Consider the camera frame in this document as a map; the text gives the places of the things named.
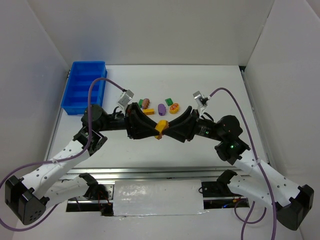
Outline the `yellow rectangular lego brick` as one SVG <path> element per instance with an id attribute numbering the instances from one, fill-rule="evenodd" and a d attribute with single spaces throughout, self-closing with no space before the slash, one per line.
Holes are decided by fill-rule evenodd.
<path id="1" fill-rule="evenodd" d="M 142 112 L 143 112 L 145 115 L 154 115 L 154 114 L 155 114 L 155 110 L 154 110 L 153 108 L 143 109 Z"/>

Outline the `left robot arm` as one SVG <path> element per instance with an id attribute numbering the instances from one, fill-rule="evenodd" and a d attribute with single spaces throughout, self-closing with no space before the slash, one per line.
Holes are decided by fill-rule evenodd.
<path id="1" fill-rule="evenodd" d="M 5 203 L 25 229 L 37 225 L 47 208 L 80 194 L 98 195 L 100 184 L 88 173 L 72 180 L 61 180 L 69 170 L 93 156 L 107 141 L 103 131 L 126 130 L 134 140 L 159 135 L 156 123 L 146 116 L 136 102 L 125 110 L 111 114 L 93 104 L 81 118 L 82 128 L 59 153 L 50 160 L 35 162 L 36 169 L 20 178 L 13 170 L 0 183 L 5 190 Z"/>

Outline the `yellow oval printed lego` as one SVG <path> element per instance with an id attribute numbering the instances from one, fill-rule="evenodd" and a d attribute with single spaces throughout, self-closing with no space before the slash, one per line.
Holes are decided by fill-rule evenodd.
<path id="1" fill-rule="evenodd" d="M 179 110 L 180 110 L 180 105 L 178 103 L 173 103 L 169 108 L 169 112 L 171 114 L 177 114 Z"/>

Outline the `orange yellow lego piece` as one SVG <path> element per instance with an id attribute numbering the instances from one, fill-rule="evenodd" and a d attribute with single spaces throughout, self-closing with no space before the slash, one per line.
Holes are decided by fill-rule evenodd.
<path id="1" fill-rule="evenodd" d="M 163 136 L 163 131 L 168 127 L 169 127 L 169 122 L 167 120 L 160 120 L 155 127 L 155 130 L 158 131 L 158 135 L 156 135 L 155 138 L 157 140 L 160 140 Z"/>

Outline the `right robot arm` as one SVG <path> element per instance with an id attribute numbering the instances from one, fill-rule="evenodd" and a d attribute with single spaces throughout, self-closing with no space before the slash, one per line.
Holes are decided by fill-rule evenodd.
<path id="1" fill-rule="evenodd" d="M 300 186 L 276 171 L 266 162 L 255 158 L 253 150 L 240 139 L 243 132 L 234 115 L 218 122 L 202 119 L 197 110 L 188 107 L 163 131 L 180 142 L 200 136 L 218 141 L 215 150 L 219 158 L 242 170 L 251 181 L 226 170 L 218 180 L 233 194 L 242 195 L 275 209 L 276 219 L 286 228 L 296 231 L 313 206 L 314 190 L 307 184 Z"/>

